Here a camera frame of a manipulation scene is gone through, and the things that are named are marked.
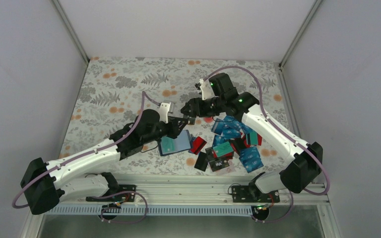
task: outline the black mounting bracket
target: black mounting bracket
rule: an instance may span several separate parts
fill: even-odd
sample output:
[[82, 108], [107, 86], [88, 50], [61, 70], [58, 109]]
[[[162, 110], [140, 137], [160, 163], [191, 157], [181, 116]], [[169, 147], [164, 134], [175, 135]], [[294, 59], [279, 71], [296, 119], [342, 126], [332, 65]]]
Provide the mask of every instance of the black mounting bracket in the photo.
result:
[[[117, 192], [123, 192], [123, 191], [136, 191], [136, 185], [133, 184], [119, 184], [119, 190]], [[120, 202], [124, 201], [127, 198], [128, 194], [121, 194], [110, 198], [105, 199], [97, 199], [93, 197], [86, 197], [85, 201], [87, 202]], [[135, 194], [129, 194], [129, 198], [126, 202], [134, 202], [135, 201]]]
[[268, 202], [271, 203], [271, 197], [274, 203], [280, 201], [280, 195], [278, 191], [272, 191], [270, 193], [259, 193], [256, 198], [252, 196], [249, 190], [249, 186], [245, 185], [234, 185], [231, 187], [231, 194], [233, 197], [233, 202], [239, 203], [254, 203], [254, 202]]

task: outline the gray leaf pattern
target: gray leaf pattern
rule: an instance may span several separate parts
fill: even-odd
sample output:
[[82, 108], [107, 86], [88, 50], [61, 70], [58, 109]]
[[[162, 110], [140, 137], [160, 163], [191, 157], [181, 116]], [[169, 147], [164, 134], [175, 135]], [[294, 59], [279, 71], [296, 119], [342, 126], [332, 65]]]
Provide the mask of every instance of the gray leaf pattern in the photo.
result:
[[[78, 100], [67, 130], [60, 157], [65, 157], [96, 145], [110, 134], [133, 122], [139, 113], [141, 92], [144, 90], [158, 102], [172, 101], [177, 113], [191, 98], [200, 97], [194, 84], [214, 70], [228, 65], [240, 65], [251, 70], [262, 85], [262, 98], [267, 111], [288, 128], [287, 115], [281, 101], [281, 92], [271, 62], [246, 60], [207, 59], [160, 59], [94, 57], [91, 59]], [[257, 85], [251, 77], [238, 69], [224, 70], [228, 73], [238, 92], [258, 95]], [[157, 109], [145, 101], [145, 109]], [[214, 134], [210, 132], [213, 122], [197, 118], [195, 125], [188, 125], [194, 136], [201, 136], [212, 144]], [[145, 145], [144, 150], [156, 143]], [[258, 147], [264, 167], [248, 174], [238, 157], [232, 159], [227, 171], [213, 173], [209, 168], [201, 172], [193, 168], [197, 155], [188, 151], [170, 156], [159, 156], [157, 150], [138, 153], [125, 160], [104, 167], [108, 172], [125, 174], [165, 175], [222, 175], [255, 176], [285, 166], [284, 160], [265, 140]]]
[[123, 87], [133, 88], [137, 84], [136, 81], [132, 80], [131, 78], [124, 77], [124, 76], [117, 77], [115, 79], [115, 81], [117, 81], [116, 87], [118, 87], [118, 88], [123, 88]]
[[161, 75], [159, 73], [156, 74], [149, 74], [145, 77], [145, 79], [142, 81], [145, 84], [151, 85], [151, 86], [159, 86], [161, 83], [164, 83], [166, 81], [169, 81], [166, 75]]
[[90, 102], [92, 104], [97, 104], [97, 105], [110, 105], [111, 103], [115, 103], [117, 101], [119, 101], [120, 98], [119, 98], [119, 94], [117, 92], [108, 92], [108, 93], [105, 93], [105, 92], [102, 92], [102, 93], [99, 93], [99, 95], [97, 95], [95, 98], [93, 98], [93, 100], [91, 100]]
[[79, 100], [83, 103], [89, 102], [91, 100], [91, 95], [96, 93], [96, 89], [93, 87], [81, 88], [79, 91]]

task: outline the metal frame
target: metal frame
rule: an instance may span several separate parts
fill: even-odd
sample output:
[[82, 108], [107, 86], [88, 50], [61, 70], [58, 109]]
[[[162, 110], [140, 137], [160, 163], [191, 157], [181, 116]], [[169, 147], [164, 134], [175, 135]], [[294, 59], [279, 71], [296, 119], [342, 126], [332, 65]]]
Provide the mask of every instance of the metal frame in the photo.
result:
[[299, 126], [297, 125], [296, 117], [294, 114], [293, 104], [290, 100], [290, 94], [288, 93], [287, 84], [285, 82], [283, 68], [279, 66], [279, 63], [274, 63], [275, 73], [278, 78], [278, 87], [280, 88], [281, 94], [284, 97], [284, 109], [288, 118], [288, 125], [290, 126], [290, 131], [292, 131], [296, 136], [301, 137]]
[[310, 9], [308, 15], [306, 16], [305, 20], [302, 23], [302, 26], [300, 27], [299, 31], [297, 32], [296, 36], [294, 37], [293, 41], [291, 42], [289, 48], [287, 49], [283, 59], [281, 60], [280, 66], [284, 67], [285, 64], [288, 61], [288, 58], [290, 57], [291, 53], [293, 52], [294, 48], [296, 47], [297, 43], [299, 42], [300, 38], [303, 36], [306, 28], [312, 21], [313, 17], [317, 13], [317, 9], [319, 8], [320, 4], [322, 4], [323, 0], [316, 0], [312, 8]]
[[50, 0], [50, 2], [53, 3], [53, 6], [55, 7], [56, 11], [58, 12], [59, 16], [61, 17], [62, 22], [64, 23], [66, 29], [68, 30], [69, 35], [71, 36], [73, 43], [75, 44], [76, 48], [78, 49], [79, 53], [81, 54], [82, 59], [84, 62], [88, 65], [88, 62], [90, 59], [87, 56], [87, 53], [84, 50], [84, 47], [82, 46], [81, 42], [79, 41], [79, 38], [77, 34], [75, 33], [71, 22], [69, 21], [65, 11], [63, 10], [63, 7], [59, 0]]
[[28, 212], [27, 219], [25, 220], [24, 227], [21, 231], [21, 238], [36, 238], [43, 221], [44, 214], [33, 215]]
[[326, 238], [341, 238], [331, 205], [318, 205], [320, 223]]

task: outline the small box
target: small box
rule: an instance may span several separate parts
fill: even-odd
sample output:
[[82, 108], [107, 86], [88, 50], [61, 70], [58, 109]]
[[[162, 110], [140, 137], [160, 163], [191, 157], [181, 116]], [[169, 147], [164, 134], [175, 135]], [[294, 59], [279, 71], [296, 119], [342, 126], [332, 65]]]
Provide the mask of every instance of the small box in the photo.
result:
[[194, 165], [194, 168], [201, 171], [206, 171], [206, 167], [208, 167], [208, 161], [206, 159], [206, 154], [204, 152], [200, 152], [198, 155], [198, 159]]
[[192, 148], [190, 149], [190, 151], [193, 154], [197, 155], [205, 145], [206, 145], [206, 141], [198, 136], [197, 138], [195, 138], [195, 140], [193, 140]]
[[233, 152], [233, 148], [230, 145], [230, 142], [224, 142], [212, 148], [217, 157], [221, 157], [225, 154]]
[[246, 135], [246, 144], [262, 145], [262, 137], [255, 131], [252, 131], [251, 133]]

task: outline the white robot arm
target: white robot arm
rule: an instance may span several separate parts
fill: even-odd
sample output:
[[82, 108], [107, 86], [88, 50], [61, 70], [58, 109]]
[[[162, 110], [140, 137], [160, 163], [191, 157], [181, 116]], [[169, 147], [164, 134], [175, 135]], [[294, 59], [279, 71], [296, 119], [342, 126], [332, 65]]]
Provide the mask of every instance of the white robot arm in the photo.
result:
[[253, 190], [269, 193], [287, 188], [300, 193], [321, 173], [318, 164], [298, 144], [306, 146], [320, 162], [322, 147], [316, 142], [310, 145], [281, 125], [268, 112], [262, 111], [259, 100], [252, 94], [239, 94], [227, 74], [220, 73], [206, 81], [200, 80], [196, 86], [201, 90], [202, 98], [190, 99], [181, 109], [183, 114], [191, 117], [213, 117], [225, 112], [262, 135], [284, 159], [286, 168], [256, 176], [249, 184]]

